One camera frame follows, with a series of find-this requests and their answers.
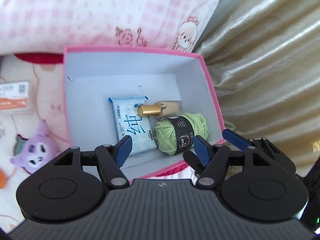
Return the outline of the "light blue wipes pack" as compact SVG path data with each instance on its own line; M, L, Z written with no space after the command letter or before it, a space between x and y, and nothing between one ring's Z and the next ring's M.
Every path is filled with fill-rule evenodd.
M143 155L157 148L149 117L139 116L137 113L137 108L144 105L147 99L146 96L109 98L113 106L118 139L126 135L132 138L131 157Z

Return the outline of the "green yarn ball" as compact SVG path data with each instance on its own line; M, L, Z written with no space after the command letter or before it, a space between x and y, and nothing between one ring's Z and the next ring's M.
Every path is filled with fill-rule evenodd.
M159 150L168 155L192 148L197 135L204 139L209 135L207 120L201 113L163 118L156 123L154 130Z

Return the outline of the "gold foundation bottle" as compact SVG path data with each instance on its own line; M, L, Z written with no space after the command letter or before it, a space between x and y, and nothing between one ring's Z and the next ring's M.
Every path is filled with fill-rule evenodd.
M139 116L153 116L160 119L178 114L182 109L182 101L159 101L153 105L140 105L137 108L137 113Z

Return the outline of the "purple Kuromi plush toy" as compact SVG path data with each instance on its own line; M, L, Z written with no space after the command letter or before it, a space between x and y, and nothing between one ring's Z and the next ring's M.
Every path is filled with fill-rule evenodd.
M15 153L10 163L21 167L29 174L49 163L59 154L57 143L51 138L47 121L42 119L33 137L25 139L19 134L16 137Z

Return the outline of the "clear floss pick box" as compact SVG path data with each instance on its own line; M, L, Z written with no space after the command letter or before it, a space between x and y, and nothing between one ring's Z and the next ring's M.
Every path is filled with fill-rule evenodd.
M1 115L15 115L33 108L33 88L29 80L1 83Z

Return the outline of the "orange makeup sponge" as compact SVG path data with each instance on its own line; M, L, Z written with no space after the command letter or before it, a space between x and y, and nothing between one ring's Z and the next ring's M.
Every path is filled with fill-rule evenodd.
M7 184L7 177L5 173L0 170L0 189L3 189Z

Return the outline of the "pink cardboard box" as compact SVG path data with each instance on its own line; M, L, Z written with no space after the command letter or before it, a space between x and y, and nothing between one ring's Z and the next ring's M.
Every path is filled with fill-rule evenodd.
M133 47L68 46L65 107L72 146L92 151L132 138L122 166L129 179L160 176L183 164L201 115L206 140L223 142L223 118L201 55Z

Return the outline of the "golden satin curtain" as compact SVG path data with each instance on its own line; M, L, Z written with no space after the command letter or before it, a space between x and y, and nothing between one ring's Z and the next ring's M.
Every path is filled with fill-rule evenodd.
M220 0L196 52L225 126L267 137L305 176L319 157L319 0Z

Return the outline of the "pink checkered cartoon pillow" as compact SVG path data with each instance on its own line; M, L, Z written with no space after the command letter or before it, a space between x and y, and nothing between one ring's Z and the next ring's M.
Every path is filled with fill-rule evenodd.
M1 53L67 45L190 52L220 0L1 0Z

